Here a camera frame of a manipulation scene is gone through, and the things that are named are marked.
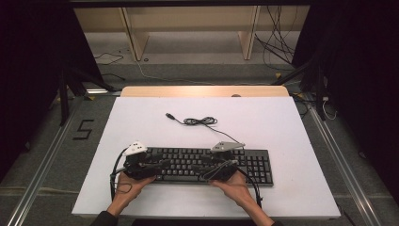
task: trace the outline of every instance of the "black keyboard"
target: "black keyboard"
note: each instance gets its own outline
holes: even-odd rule
[[[273,176],[268,150],[233,150],[237,167],[246,172],[258,186],[272,186]],[[162,153],[162,159],[170,159],[170,167],[162,169],[156,176],[155,184],[206,184],[200,175],[192,170],[193,165],[202,163],[202,155],[210,155],[209,149],[148,148],[147,153]]]

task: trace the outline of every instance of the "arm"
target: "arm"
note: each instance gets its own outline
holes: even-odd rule
[[[91,225],[116,225],[120,213],[134,200],[144,186],[151,183],[155,177],[149,177],[140,181],[128,177],[124,172],[120,173],[115,198]]]
[[[210,181],[210,185],[219,187],[224,194],[241,206],[258,226],[271,226],[275,222],[252,199],[245,176],[237,171],[229,181]]]

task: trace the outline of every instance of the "white table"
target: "white table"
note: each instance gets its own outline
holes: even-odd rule
[[[218,119],[215,129],[248,149],[269,150],[274,186],[261,188],[270,217],[338,218],[328,188],[291,97],[119,97],[72,213],[96,216],[111,203],[109,174],[119,153],[139,140],[151,147],[212,148],[226,136],[204,126],[168,119]],[[248,218],[211,186],[148,185],[122,215],[133,218]]]

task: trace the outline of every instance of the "person's left hand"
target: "person's left hand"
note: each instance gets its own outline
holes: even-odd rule
[[[109,205],[107,211],[117,217],[140,194],[141,189],[153,180],[155,180],[155,176],[137,181],[128,177],[124,172],[121,172],[114,200]]]

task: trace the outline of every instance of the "human hand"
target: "human hand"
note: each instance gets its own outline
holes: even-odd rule
[[[212,180],[209,184],[219,187],[227,197],[234,200],[241,207],[245,204],[255,202],[247,188],[246,177],[240,171],[233,174],[226,182]]]
[[[153,180],[155,180],[155,176],[137,181],[130,178],[124,172],[121,172],[118,178],[114,200],[109,205],[107,211],[117,217],[122,210],[141,193],[143,187]]]

